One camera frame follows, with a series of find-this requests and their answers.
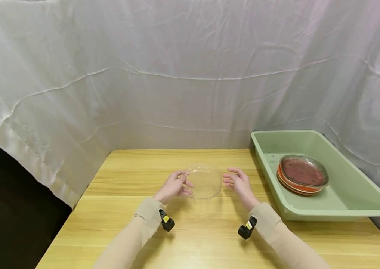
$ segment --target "green plastic tray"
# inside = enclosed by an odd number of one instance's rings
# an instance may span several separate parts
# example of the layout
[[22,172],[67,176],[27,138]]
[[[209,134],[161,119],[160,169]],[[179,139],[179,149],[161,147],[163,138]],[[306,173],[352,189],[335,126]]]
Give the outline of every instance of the green plastic tray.
[[[312,130],[254,131],[251,138],[263,173],[286,220],[354,221],[380,216],[380,188],[334,147]],[[282,156],[305,155],[320,161],[329,186],[314,196],[290,192],[276,178]]]

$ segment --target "beige sleeve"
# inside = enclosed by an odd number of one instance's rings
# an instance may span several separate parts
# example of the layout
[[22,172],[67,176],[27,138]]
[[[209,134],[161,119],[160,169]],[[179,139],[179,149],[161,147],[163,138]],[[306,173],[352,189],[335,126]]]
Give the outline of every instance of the beige sleeve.
[[269,204],[256,206],[250,216],[255,216],[257,231],[291,269],[330,268],[320,255],[287,228]]
[[130,268],[139,250],[161,223],[159,209],[164,209],[163,204],[152,198],[145,199],[130,223],[106,247],[93,268]]

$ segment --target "black wrist tracker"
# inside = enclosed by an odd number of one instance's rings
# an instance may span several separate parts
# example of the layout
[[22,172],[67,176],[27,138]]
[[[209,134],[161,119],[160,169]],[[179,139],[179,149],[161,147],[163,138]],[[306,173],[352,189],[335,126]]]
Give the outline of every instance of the black wrist tracker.
[[175,226],[175,221],[169,218],[163,209],[160,209],[158,212],[160,213],[161,225],[163,226],[163,229],[166,232],[170,232],[170,230]]
[[257,219],[255,217],[250,217],[250,219],[248,220],[247,224],[245,225],[241,225],[238,229],[238,235],[240,235],[242,238],[244,238],[245,240],[247,240],[248,238],[250,238],[253,230],[254,230],[254,227],[256,226],[257,224]]

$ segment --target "red food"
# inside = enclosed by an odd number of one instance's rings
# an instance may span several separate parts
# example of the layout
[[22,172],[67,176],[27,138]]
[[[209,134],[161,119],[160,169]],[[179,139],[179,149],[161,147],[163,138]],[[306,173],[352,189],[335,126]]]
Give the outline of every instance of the red food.
[[324,183],[322,172],[311,163],[301,159],[284,160],[282,170],[289,178],[300,184],[317,186]]

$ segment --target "wooden table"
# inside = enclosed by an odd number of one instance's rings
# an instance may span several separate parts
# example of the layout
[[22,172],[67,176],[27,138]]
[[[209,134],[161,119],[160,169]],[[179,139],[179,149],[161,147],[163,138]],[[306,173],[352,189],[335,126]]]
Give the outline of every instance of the wooden table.
[[[117,150],[105,160],[37,268],[90,268],[139,203],[152,196],[172,171],[202,162],[224,171],[240,167],[249,175],[257,198],[276,210],[248,149]],[[257,232],[247,241],[238,236],[247,212],[226,188],[212,199],[176,198],[166,212],[176,226],[170,233],[159,230],[132,268],[285,268]],[[369,219],[286,224],[332,268],[380,268],[380,231]]]

